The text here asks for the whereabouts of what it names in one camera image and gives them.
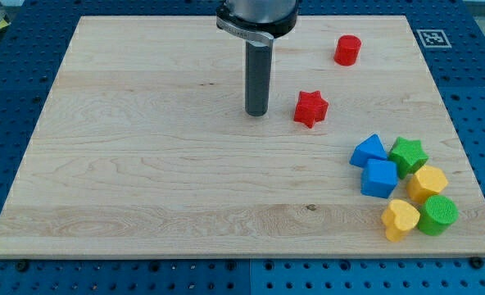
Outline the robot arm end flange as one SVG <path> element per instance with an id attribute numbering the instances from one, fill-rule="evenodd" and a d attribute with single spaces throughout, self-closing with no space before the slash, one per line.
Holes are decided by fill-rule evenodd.
<path id="1" fill-rule="evenodd" d="M 299 0 L 224 0 L 216 8 L 219 29 L 252 46 L 272 48 L 297 23 Z"/>

